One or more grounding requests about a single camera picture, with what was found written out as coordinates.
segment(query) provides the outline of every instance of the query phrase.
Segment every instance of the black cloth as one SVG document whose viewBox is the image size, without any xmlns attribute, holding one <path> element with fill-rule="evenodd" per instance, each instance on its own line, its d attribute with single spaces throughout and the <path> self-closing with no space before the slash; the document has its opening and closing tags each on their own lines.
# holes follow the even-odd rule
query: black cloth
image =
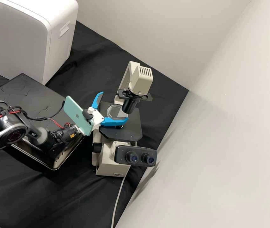
<svg viewBox="0 0 270 228">
<path fill-rule="evenodd" d="M 103 101 L 113 102 L 129 61 L 147 66 L 77 22 L 71 56 L 47 86 L 62 96 L 70 95 L 82 107 L 90 106 L 100 91 L 104 91 Z M 157 149 L 188 90 L 157 70 L 152 72 L 153 102 L 137 105 L 143 131 L 138 145 Z M 0 77 L 0 86 L 6 81 Z M 0 151 L 0 226 L 111 227 L 122 178 L 95 175 L 90 140 L 87 137 L 58 171 L 43 169 L 25 155 Z M 144 171 L 130 168 L 115 224 Z"/>
</svg>

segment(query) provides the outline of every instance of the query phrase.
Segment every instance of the microscope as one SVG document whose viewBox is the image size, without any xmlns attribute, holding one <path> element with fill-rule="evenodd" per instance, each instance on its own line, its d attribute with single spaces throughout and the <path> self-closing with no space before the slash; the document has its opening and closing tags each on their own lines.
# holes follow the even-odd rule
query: microscope
<svg viewBox="0 0 270 228">
<path fill-rule="evenodd" d="M 137 146 L 142 130 L 136 105 L 152 101 L 152 82 L 150 68 L 130 61 L 113 104 L 102 101 L 103 92 L 96 95 L 87 109 L 67 96 L 54 115 L 30 117 L 20 106 L 11 107 L 0 100 L 0 150 L 12 146 L 56 170 L 84 136 L 93 134 L 92 165 L 96 175 L 124 177 L 131 165 L 155 166 L 157 151 Z M 67 122 L 61 126 L 52 119 L 62 109 L 75 124 Z M 52 120 L 59 128 L 49 131 L 32 122 L 44 120 Z"/>
<path fill-rule="evenodd" d="M 87 136 L 93 132 L 92 165 L 96 175 L 124 177 L 131 165 L 155 166 L 157 151 L 137 146 L 142 130 L 136 105 L 152 101 L 152 82 L 150 68 L 130 61 L 113 104 L 101 101 L 103 92 L 84 110 L 71 97 L 66 98 L 64 111 L 79 131 Z"/>
</svg>

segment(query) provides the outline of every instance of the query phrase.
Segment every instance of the white cable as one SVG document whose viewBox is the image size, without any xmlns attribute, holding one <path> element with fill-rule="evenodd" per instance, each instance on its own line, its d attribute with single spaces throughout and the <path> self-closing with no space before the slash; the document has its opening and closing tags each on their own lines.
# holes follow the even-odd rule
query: white cable
<svg viewBox="0 0 270 228">
<path fill-rule="evenodd" d="M 126 173 L 126 175 L 122 179 L 122 182 L 121 182 L 121 185 L 120 185 L 120 189 L 119 189 L 119 192 L 118 192 L 118 196 L 116 198 L 115 207 L 114 207 L 113 216 L 112 216 L 111 228 L 114 228 L 114 219 L 115 219 L 116 207 L 117 207 L 117 204 L 118 204 L 118 200 L 119 200 L 119 196 L 120 196 L 121 189 L 122 189 L 122 186 L 123 186 L 123 182 L 125 181 L 125 178 L 126 178 L 128 172 Z"/>
</svg>

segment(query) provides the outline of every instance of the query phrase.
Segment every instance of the smartphone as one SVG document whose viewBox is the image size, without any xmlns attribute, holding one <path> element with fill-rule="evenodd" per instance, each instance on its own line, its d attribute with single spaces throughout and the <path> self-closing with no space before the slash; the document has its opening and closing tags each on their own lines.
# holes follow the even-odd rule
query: smartphone
<svg viewBox="0 0 270 228">
<path fill-rule="evenodd" d="M 89 136 L 91 134 L 94 125 L 93 120 L 87 120 L 83 116 L 83 109 L 70 96 L 65 98 L 63 110 L 74 121 L 84 135 Z"/>
</svg>

